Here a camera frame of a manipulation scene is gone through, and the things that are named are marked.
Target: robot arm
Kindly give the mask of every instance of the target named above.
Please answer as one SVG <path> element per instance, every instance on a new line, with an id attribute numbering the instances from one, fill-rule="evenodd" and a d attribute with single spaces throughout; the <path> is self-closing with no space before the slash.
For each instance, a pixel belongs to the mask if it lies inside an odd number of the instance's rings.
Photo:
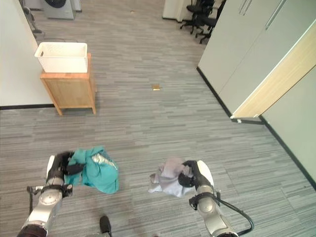
<path id="1" fill-rule="evenodd" d="M 63 198 L 72 193 L 72 185 L 64 185 L 64 175 L 69 173 L 67 165 L 72 155 L 72 152 L 63 152 L 50 157 L 46 185 L 37 187 L 41 192 L 39 203 L 27 218 L 18 237 L 47 237 Z M 82 167 L 72 169 L 79 172 Z"/>
<path id="2" fill-rule="evenodd" d="M 183 163 L 192 169 L 193 177 L 179 175 L 179 183 L 184 187 L 193 187 L 197 196 L 190 199 L 190 205 L 198 210 L 212 237 L 238 237 L 229 221 L 221 212 L 219 203 L 213 198 L 214 181 L 208 166 L 202 160 L 189 160 Z"/>

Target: gray cloth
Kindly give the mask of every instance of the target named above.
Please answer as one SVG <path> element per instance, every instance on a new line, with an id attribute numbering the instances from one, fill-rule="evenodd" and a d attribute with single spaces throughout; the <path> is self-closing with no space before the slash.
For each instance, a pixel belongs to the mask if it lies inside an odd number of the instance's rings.
<path id="1" fill-rule="evenodd" d="M 150 176 L 148 192 L 164 192 L 176 197 L 182 197 L 191 191 L 194 187 L 184 188 L 178 182 L 180 173 L 192 177 L 191 169 L 188 166 L 184 166 L 183 162 L 180 158 L 169 158 L 160 165 L 157 172 Z"/>

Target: black cable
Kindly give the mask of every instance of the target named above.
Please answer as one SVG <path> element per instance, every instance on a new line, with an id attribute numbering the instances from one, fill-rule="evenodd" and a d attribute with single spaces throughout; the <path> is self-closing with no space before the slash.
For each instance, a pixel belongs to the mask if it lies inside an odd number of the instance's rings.
<path id="1" fill-rule="evenodd" d="M 236 206 L 230 204 L 229 202 L 226 202 L 226 201 L 224 201 L 224 200 L 221 200 L 220 198 L 217 198 L 214 194 L 211 194 L 211 197 L 212 197 L 213 199 L 219 201 L 219 202 L 222 203 L 223 205 L 229 207 L 231 210 L 233 210 L 233 211 L 239 213 L 239 214 L 242 215 L 244 218 L 246 218 L 247 221 L 250 223 L 250 228 L 249 228 L 249 229 L 246 229 L 246 230 L 243 230 L 243 231 L 240 231 L 240 232 L 237 233 L 239 236 L 244 235 L 244 234 L 246 234 L 246 233 L 249 233 L 250 231 L 252 231 L 252 230 L 254 229 L 255 225 L 254 225 L 254 223 L 253 223 L 253 220 L 251 219 L 250 216 L 248 216 L 246 213 L 244 213 L 244 211 L 240 210 L 238 207 L 236 207 Z"/>
<path id="2" fill-rule="evenodd" d="M 28 191 L 29 195 L 30 195 L 30 214 L 32 213 L 33 211 L 33 188 L 31 186 L 27 186 L 26 187 L 26 191 Z"/>

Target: black shoe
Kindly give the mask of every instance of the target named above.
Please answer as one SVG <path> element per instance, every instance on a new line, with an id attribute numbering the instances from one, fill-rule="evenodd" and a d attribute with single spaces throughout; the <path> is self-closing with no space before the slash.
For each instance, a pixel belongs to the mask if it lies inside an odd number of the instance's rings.
<path id="1" fill-rule="evenodd" d="M 112 236 L 110 220 L 106 215 L 100 218 L 100 229 L 101 233 L 109 233 Z"/>

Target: black baseboard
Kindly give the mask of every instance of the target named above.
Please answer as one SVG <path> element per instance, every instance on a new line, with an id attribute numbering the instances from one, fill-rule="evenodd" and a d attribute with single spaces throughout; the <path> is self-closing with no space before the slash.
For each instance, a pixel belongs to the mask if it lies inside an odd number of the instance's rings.
<path id="1" fill-rule="evenodd" d="M 222 108 L 225 111 L 225 113 L 227 114 L 227 116 L 230 118 L 233 114 L 229 111 L 229 109 L 227 108 L 225 103 L 222 101 L 221 97 L 219 97 L 219 95 L 217 94 L 215 89 L 212 87 L 212 85 L 209 83 L 209 81 L 207 80 L 206 76 L 204 75 L 204 73 L 201 71 L 201 69 L 199 67 L 197 67 L 197 71 L 200 74 L 200 76 L 203 78 L 205 84 L 212 91 L 213 95 L 217 99 L 218 103 L 222 106 Z"/>
<path id="2" fill-rule="evenodd" d="M 43 9 L 39 8 L 30 8 L 31 11 L 43 11 Z"/>
<path id="3" fill-rule="evenodd" d="M 178 21 L 177 19 L 174 18 L 168 18 L 168 17 L 161 17 L 163 20 L 173 20 L 173 21 L 177 21 L 178 23 L 182 23 L 182 21 Z"/>
<path id="4" fill-rule="evenodd" d="M 307 178 L 311 186 L 316 191 L 316 182 L 315 180 L 310 176 L 308 171 L 304 168 L 304 166 L 300 163 L 300 161 L 297 159 L 297 157 L 293 154 L 293 152 L 290 150 L 290 148 L 286 145 L 286 143 L 282 140 L 282 138 L 277 134 L 277 132 L 273 129 L 273 127 L 265 120 L 265 118 L 262 115 L 259 115 L 259 118 L 264 123 L 264 125 L 267 127 L 267 129 L 270 131 L 270 133 L 276 138 L 276 140 L 280 143 L 280 145 L 283 147 L 283 149 L 286 151 L 286 153 L 292 158 L 294 163 L 297 165 L 297 167 L 301 170 L 301 172 L 304 174 L 304 176 Z"/>
<path id="5" fill-rule="evenodd" d="M 201 75 L 203 80 L 205 81 L 205 84 L 208 86 L 208 88 L 212 91 L 213 95 L 217 99 L 218 103 L 222 106 L 223 110 L 227 114 L 228 117 L 232 116 L 232 113 L 229 111 L 229 109 L 226 107 L 225 103 L 222 101 L 222 99 L 219 97 L 219 95 L 216 93 L 212 85 L 209 83 L 207 80 L 206 76 L 203 74 L 201 69 L 197 67 L 198 73 Z M 300 163 L 300 161 L 297 159 L 297 157 L 293 154 L 293 152 L 289 149 L 289 147 L 283 142 L 283 140 L 280 138 L 280 136 L 277 134 L 277 132 L 271 127 L 271 125 L 265 120 L 265 118 L 260 115 L 259 121 L 251 121 L 251 120 L 240 120 L 233 118 L 231 121 L 233 122 L 241 122 L 241 123 L 252 123 L 252 124 L 263 124 L 267 127 L 267 129 L 270 131 L 270 133 L 276 138 L 276 140 L 280 143 L 280 145 L 284 148 L 286 153 L 291 157 L 291 159 L 294 161 L 294 163 L 297 165 L 297 167 L 301 170 L 301 172 L 304 174 L 304 176 L 307 178 L 311 186 L 315 189 L 316 191 L 316 182 L 315 180 L 310 176 L 310 174 L 307 172 L 307 170 L 304 168 L 304 166 Z"/>
<path id="6" fill-rule="evenodd" d="M 36 109 L 36 108 L 52 108 L 54 104 L 39 104 L 39 105 L 9 105 L 0 106 L 0 110 L 19 110 L 19 109 Z"/>

